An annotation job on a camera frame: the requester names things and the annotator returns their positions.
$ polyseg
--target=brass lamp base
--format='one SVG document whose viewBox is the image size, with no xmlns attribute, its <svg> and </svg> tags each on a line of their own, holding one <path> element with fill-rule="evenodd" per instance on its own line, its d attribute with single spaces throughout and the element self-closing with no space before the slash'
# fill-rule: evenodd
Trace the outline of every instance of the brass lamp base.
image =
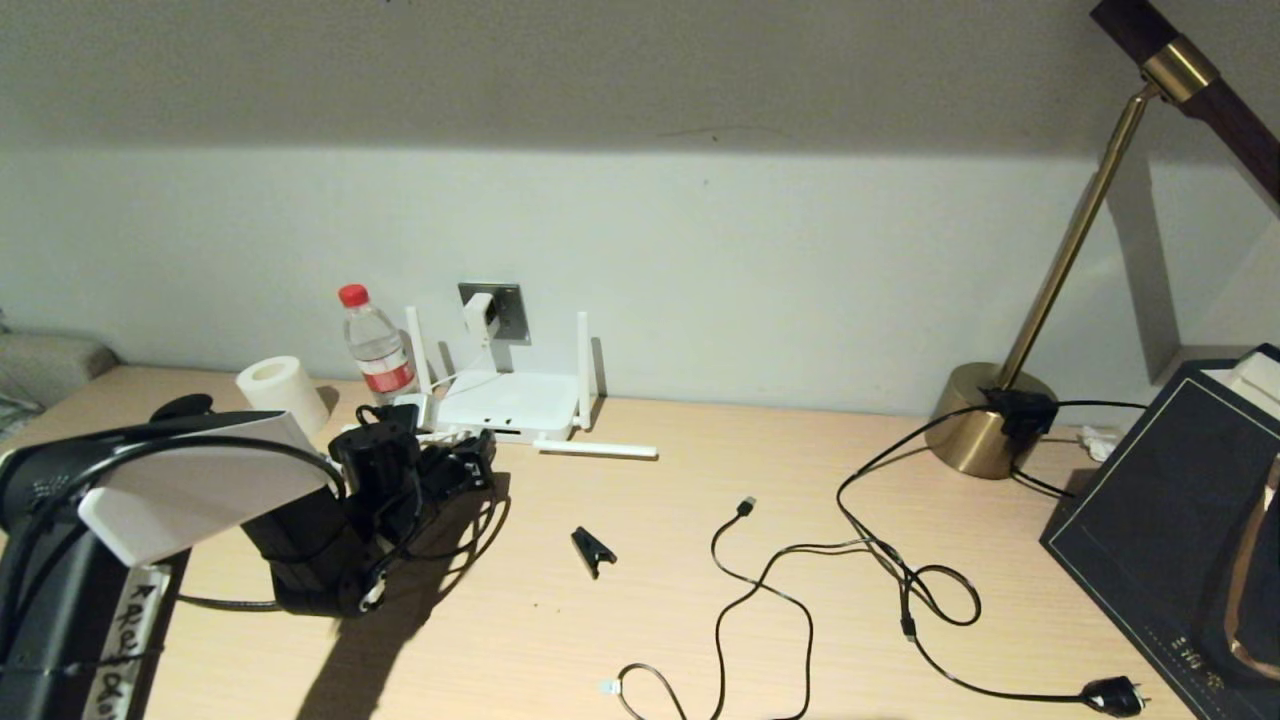
<svg viewBox="0 0 1280 720">
<path fill-rule="evenodd" d="M 965 407 L 987 405 L 982 388 L 997 387 L 998 374 L 1000 365 L 995 363 L 969 363 L 951 370 L 933 416 L 941 418 Z M 1057 400 L 1048 386 L 1027 373 L 1018 375 L 1011 389 L 1041 392 Z M 1014 442 L 1001 430 L 1004 424 L 1005 419 L 1000 413 L 975 410 L 929 429 L 924 433 L 924 441 L 940 460 L 956 470 L 977 478 L 1000 480 L 1010 475 L 1014 464 L 1021 465 L 1039 441 L 1039 436 L 1033 436 L 1030 439 Z"/>
</svg>

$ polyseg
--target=bottle label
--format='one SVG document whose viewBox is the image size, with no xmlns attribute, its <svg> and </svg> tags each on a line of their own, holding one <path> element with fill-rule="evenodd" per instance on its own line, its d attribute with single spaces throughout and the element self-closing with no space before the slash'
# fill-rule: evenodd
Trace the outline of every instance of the bottle label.
<svg viewBox="0 0 1280 720">
<path fill-rule="evenodd" d="M 413 366 L 403 348 L 378 360 L 356 360 L 356 366 L 374 392 L 396 392 L 413 382 Z"/>
</svg>

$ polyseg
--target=desk lamp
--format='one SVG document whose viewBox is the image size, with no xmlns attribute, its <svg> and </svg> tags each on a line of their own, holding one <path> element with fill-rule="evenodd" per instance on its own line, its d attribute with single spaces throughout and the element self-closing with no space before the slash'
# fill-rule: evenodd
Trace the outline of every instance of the desk lamp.
<svg viewBox="0 0 1280 720">
<path fill-rule="evenodd" d="M 1142 68 L 1142 90 L 1125 104 L 1098 172 L 1089 181 L 1050 266 L 1044 284 L 1032 304 L 1004 365 L 969 363 L 951 372 L 933 418 L 989 405 L 991 391 L 1042 393 L 1053 391 L 1023 372 L 1036 337 L 1044 325 L 1080 245 L 1093 224 L 1151 100 L 1160 97 L 1189 118 L 1207 123 L 1244 164 L 1262 190 L 1280 202 L 1280 145 L 1276 137 L 1226 85 L 1217 68 L 1147 0 L 1103 0 L 1089 17 Z M 1036 446 L 1041 432 L 1006 434 L 1005 418 L 996 410 L 974 410 L 936 425 L 925 434 L 929 448 L 943 462 L 979 478 L 1002 479 Z"/>
</svg>

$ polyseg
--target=plastic water bottle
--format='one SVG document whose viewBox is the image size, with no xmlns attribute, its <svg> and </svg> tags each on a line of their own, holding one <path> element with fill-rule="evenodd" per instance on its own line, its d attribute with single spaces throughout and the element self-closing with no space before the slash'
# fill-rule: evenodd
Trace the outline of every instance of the plastic water bottle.
<svg viewBox="0 0 1280 720">
<path fill-rule="evenodd" d="M 387 314 L 369 301 L 369 291 L 362 284 L 343 286 L 338 299 L 347 309 L 343 337 L 365 375 L 365 384 L 379 405 L 407 392 L 417 392 L 413 364 L 404 354 L 399 331 L 387 319 Z"/>
</svg>

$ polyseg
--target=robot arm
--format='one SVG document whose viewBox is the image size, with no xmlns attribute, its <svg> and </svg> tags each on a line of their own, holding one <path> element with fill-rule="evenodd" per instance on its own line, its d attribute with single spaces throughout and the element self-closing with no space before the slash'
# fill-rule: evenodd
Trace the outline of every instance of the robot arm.
<svg viewBox="0 0 1280 720">
<path fill-rule="evenodd" d="M 264 425 L 284 436 L 264 439 Z M 492 487 L 488 432 L 420 448 L 411 427 L 362 425 L 329 447 L 340 475 L 305 443 L 288 414 L 224 413 L 0 461 L 5 715 L 142 717 L 187 548 L 200 539 L 241 525 L 283 610 L 356 618 L 379 606 L 401 551 L 434 516 L 428 506 Z M 99 466 L 111 470 L 74 487 Z"/>
</svg>

